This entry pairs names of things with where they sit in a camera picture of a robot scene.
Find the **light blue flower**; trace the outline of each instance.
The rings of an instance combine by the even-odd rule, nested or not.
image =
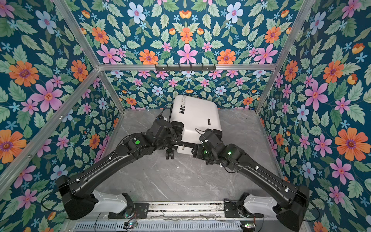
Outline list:
[[[364,61],[365,61],[364,58],[366,58],[366,57],[368,57],[368,55],[363,55],[363,52],[361,52],[361,53],[359,54],[359,57],[356,57],[356,58],[355,58],[355,59],[357,60],[356,63],[359,63],[360,61],[361,61],[361,62],[364,62]]]
[[[9,108],[13,109],[13,112],[15,112],[16,110],[19,110],[20,106],[21,105],[17,105],[15,102],[13,102],[13,105],[10,105]]]
[[[4,42],[1,42],[1,44],[4,46],[3,50],[7,50],[8,52],[10,52],[10,50],[13,50],[13,48],[10,47],[9,43],[5,44]]]
[[[350,126],[350,124],[349,123],[347,123],[347,120],[346,119],[344,119],[344,122],[340,122],[340,124],[342,125],[341,126],[341,128],[346,128],[346,129],[348,129],[348,126]]]
[[[174,14],[174,19],[173,20],[175,20],[175,22],[178,22],[180,19],[179,19],[179,15],[175,15]]]
[[[16,125],[17,121],[14,121],[14,122],[11,122],[11,121],[6,121],[6,123],[8,124],[5,129],[8,129],[10,128],[10,130],[13,130],[14,128],[18,127]]]

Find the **pink flower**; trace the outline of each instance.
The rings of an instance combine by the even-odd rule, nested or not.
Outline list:
[[[204,78],[202,81],[200,81],[200,83],[201,83],[201,86],[206,87],[206,86],[209,85],[209,80],[206,80],[206,79]]]
[[[316,144],[318,144],[318,145],[316,145],[314,147],[314,150],[316,150],[316,151],[321,150],[321,156],[322,157],[325,156],[326,152],[329,153],[329,154],[332,154],[331,148],[328,147],[332,143],[332,140],[331,139],[328,138],[328,139],[325,140],[324,134],[321,134],[319,136],[319,139],[318,138],[314,138],[314,141],[315,141]]]
[[[362,6],[362,3],[360,3],[358,0],[349,0],[348,6],[344,6],[344,8],[341,10],[342,12],[345,12],[341,19],[345,19],[346,16],[351,18],[354,14],[354,10],[357,10],[361,6]]]
[[[16,179],[16,181],[14,182],[14,187],[17,189],[19,188],[19,186],[21,186],[23,180],[24,181],[32,181],[32,175],[31,174],[28,174],[30,172],[33,172],[35,171],[36,169],[36,166],[33,165],[33,166],[29,166],[28,168],[24,169],[18,176],[18,178]]]
[[[151,76],[149,71],[138,71],[138,72],[139,72],[138,75],[143,76],[144,79],[147,79],[148,76]]]
[[[249,56],[255,57],[255,55],[259,54],[259,50],[257,48],[253,48],[249,50]]]
[[[115,56],[116,55],[116,49],[111,48],[108,51],[108,48],[103,44],[101,45],[101,49],[103,51],[98,50],[97,53],[100,56],[104,56],[103,63],[111,63],[111,64],[115,65],[115,64],[117,64],[116,61],[122,61],[122,59],[120,57]]]
[[[140,87],[141,85],[143,85],[142,80],[141,80],[141,79],[138,80],[137,78],[134,79],[134,83],[135,83],[135,85],[137,85],[137,86],[139,86],[139,87]]]
[[[180,58],[179,63],[196,63],[196,59],[194,58],[194,56],[197,55],[198,52],[196,50],[191,51],[191,46],[189,44],[184,45],[184,51],[180,50],[177,51],[177,53],[178,55],[183,56],[182,58]]]
[[[314,82],[314,78],[312,78],[312,75],[305,77],[304,84],[306,88],[308,88],[308,86],[312,87],[312,82]]]
[[[85,104],[82,104],[82,106],[83,106],[83,109],[82,109],[83,112],[85,112],[86,114],[91,112],[91,109],[90,109],[92,108],[91,105],[89,105],[88,103],[85,103]]]
[[[99,81],[100,81],[100,79],[98,77],[94,80],[94,82],[93,82],[94,89],[100,86]]]
[[[164,45],[162,45],[162,48],[164,49],[164,51],[168,51],[168,52],[170,52],[170,50],[173,49],[170,46],[170,43],[166,43],[166,42],[164,42]]]
[[[345,97],[342,97],[340,101],[335,101],[335,103],[337,104],[337,106],[335,106],[335,110],[340,111],[341,114],[344,113],[344,110],[350,110],[348,106],[350,104],[350,100],[345,100]]]
[[[327,96],[325,94],[321,94],[325,92],[326,89],[327,89],[327,83],[322,84],[318,88],[318,82],[314,80],[312,83],[312,90],[310,89],[305,90],[305,95],[310,97],[305,101],[305,105],[311,105],[313,103],[313,109],[317,111],[319,107],[318,101],[322,103],[328,102]]]
[[[157,78],[161,77],[162,80],[164,80],[166,76],[169,76],[169,74],[166,73],[166,71],[155,71],[155,73],[157,73],[156,77]]]
[[[341,162],[341,159],[337,158],[336,159],[336,164],[331,163],[330,164],[331,168],[334,169],[335,171],[332,172],[332,177],[333,178],[338,178],[340,176],[340,182],[343,184],[347,183],[347,178],[348,180],[354,180],[354,177],[352,174],[350,174],[347,171],[350,171],[351,165],[350,164],[344,164]]]
[[[292,93],[292,90],[290,88],[291,88],[291,84],[289,85],[285,84],[285,88],[282,90],[283,98],[288,99],[290,97],[290,94]]]
[[[240,79],[237,78],[235,84],[236,84],[237,86],[239,86],[239,85],[243,85],[243,79],[242,79],[242,78],[240,78]]]
[[[30,99],[36,102],[43,101],[40,105],[41,112],[46,112],[49,109],[49,105],[53,110],[58,110],[62,102],[57,97],[62,96],[63,91],[60,89],[53,91],[53,83],[51,81],[46,82],[46,89],[40,84],[35,86],[41,94],[32,94]]]
[[[231,78],[238,76],[238,70],[229,70],[227,76],[230,76]]]
[[[23,112],[27,112],[30,114],[30,115],[33,115],[33,112],[34,111],[39,111],[39,109],[36,107],[37,106],[37,102],[32,102],[31,99],[28,99],[27,102],[21,102],[22,106],[24,106],[24,108],[22,109]]]
[[[178,82],[175,81],[174,78],[173,78],[171,81],[169,81],[169,86],[170,86],[170,85],[171,85],[171,87],[178,86],[177,83],[178,83]]]
[[[31,202],[34,202],[37,200],[37,197],[35,197],[35,194],[37,194],[37,190],[33,190],[31,192],[30,189],[27,189],[24,192],[24,196],[19,196],[18,197],[18,201],[19,201],[18,209],[22,208],[23,206],[26,209],[28,209],[31,205]]]
[[[6,5],[6,0],[0,0],[0,16],[6,17],[6,15],[8,15],[13,19],[14,15],[11,13],[11,11],[14,11],[14,7],[11,5]]]
[[[63,149],[63,147],[67,147],[67,143],[69,141],[69,139],[66,138],[66,136],[63,136],[62,138],[59,137],[58,138],[58,143],[56,144],[57,146],[59,146],[59,149]]]
[[[213,46],[210,44],[210,42],[207,42],[207,43],[204,43],[204,46],[202,47],[202,49],[204,49],[205,52],[207,52],[207,51],[211,51],[212,47]]]
[[[47,139],[47,140],[45,141],[43,147],[40,148],[40,149],[37,151],[37,156],[38,156],[38,157],[41,157],[41,156],[44,154],[45,151],[46,151],[46,152],[49,152],[49,151],[50,151],[50,146],[47,146],[47,145],[49,145],[51,142],[52,142],[51,139]]]
[[[272,63],[273,62],[273,58],[271,56],[274,56],[277,54],[278,50],[273,50],[273,44],[271,43],[270,45],[268,45],[267,47],[267,50],[265,50],[264,48],[259,48],[259,56],[256,56],[254,58],[254,61],[260,61],[259,63],[265,63],[267,61],[267,63]]]
[[[123,50],[122,48],[119,48],[119,49],[116,48],[116,55],[120,55],[121,58],[126,57],[125,53],[126,53],[126,51]]]
[[[211,72],[209,73],[209,76],[212,76],[213,79],[217,78],[217,77],[221,77],[221,74],[222,73],[222,70],[215,70],[214,72]]]
[[[345,204],[345,201],[343,199],[345,194],[343,192],[339,192],[339,188],[336,185],[334,188],[330,187],[330,191],[331,193],[329,194],[329,196],[334,199],[336,204],[339,204],[339,202]]]
[[[63,85],[64,82],[61,81],[60,79],[61,79],[60,76],[53,75],[53,79],[50,79],[50,81],[54,83],[53,84],[54,87],[58,86],[58,88],[61,88],[62,87],[61,85]]]
[[[282,75],[278,74],[278,76],[275,79],[276,87],[277,88],[280,88],[281,85],[283,84],[283,80],[282,79],[283,79],[283,74]]]
[[[90,95],[89,95],[90,92],[91,92],[91,90],[90,89],[87,89],[85,91],[85,93],[82,94],[82,99],[90,98]]]
[[[285,164],[286,164],[286,160],[282,157],[280,159],[280,164],[282,165],[282,167],[285,166]]]
[[[307,146],[310,144],[310,143],[308,142],[308,136],[304,136],[304,135],[302,135],[302,137],[299,139],[299,141],[300,141],[300,146],[301,146],[301,147],[304,147],[304,149],[306,149]]]
[[[282,111],[284,112],[284,113],[287,113],[288,111],[289,111],[289,105],[288,104],[286,104],[286,102],[283,104],[283,106],[282,106]]]

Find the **flower center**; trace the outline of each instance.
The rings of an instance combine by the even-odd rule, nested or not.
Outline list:
[[[24,70],[22,70],[22,71],[19,72],[19,75],[22,78],[27,78],[30,75],[30,71],[28,69],[24,69]]]
[[[52,93],[47,93],[44,98],[45,100],[50,101],[53,98],[53,95]]]

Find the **aluminum frame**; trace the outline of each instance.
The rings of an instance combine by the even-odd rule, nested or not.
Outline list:
[[[279,72],[282,69],[283,63],[285,62],[291,47],[293,46],[296,37],[299,34],[299,31],[303,27],[304,21],[307,18],[308,14],[311,11],[311,8],[316,0],[304,0],[298,15],[296,16],[296,19],[294,21],[294,24],[292,25],[291,32],[289,36],[287,37],[287,40],[285,42],[285,45],[283,46],[278,59],[277,59],[277,68],[273,71],[273,73],[270,75],[269,80],[267,84],[265,85],[265,88],[260,96],[259,104],[257,105],[255,112],[259,114],[260,109],[263,107],[263,104],[265,100],[267,99],[270,90],[273,87],[273,84],[275,82],[276,77],[279,75]]]

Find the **cable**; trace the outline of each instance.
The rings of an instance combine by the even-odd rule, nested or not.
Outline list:
[[[100,212],[100,213],[98,214],[98,217],[97,217],[96,220],[95,220],[95,223],[94,223],[94,232],[96,232],[96,230],[95,230],[96,222],[98,221],[98,218],[99,218],[99,216],[101,215],[101,213],[102,213],[102,212]]]

